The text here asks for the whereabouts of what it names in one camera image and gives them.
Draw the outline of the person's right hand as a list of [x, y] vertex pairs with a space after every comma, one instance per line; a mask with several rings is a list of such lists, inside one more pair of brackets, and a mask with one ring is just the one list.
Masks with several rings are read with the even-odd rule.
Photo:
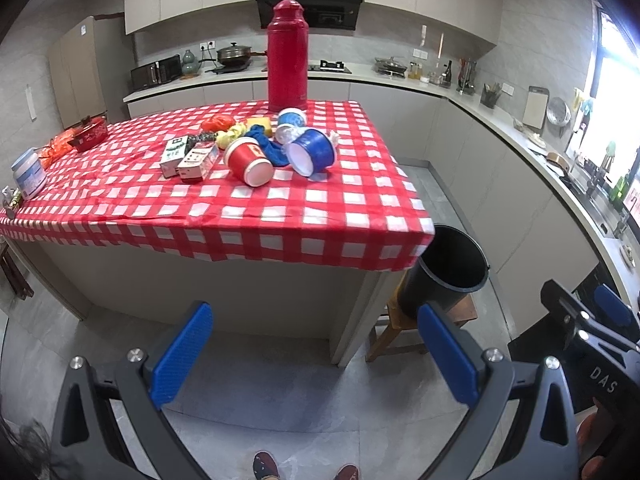
[[604, 439], [611, 431], [613, 419], [608, 411], [598, 402], [594, 410], [580, 423], [577, 430], [577, 443], [580, 455], [587, 457], [580, 470], [582, 480], [591, 479], [604, 463], [604, 457], [597, 455]]

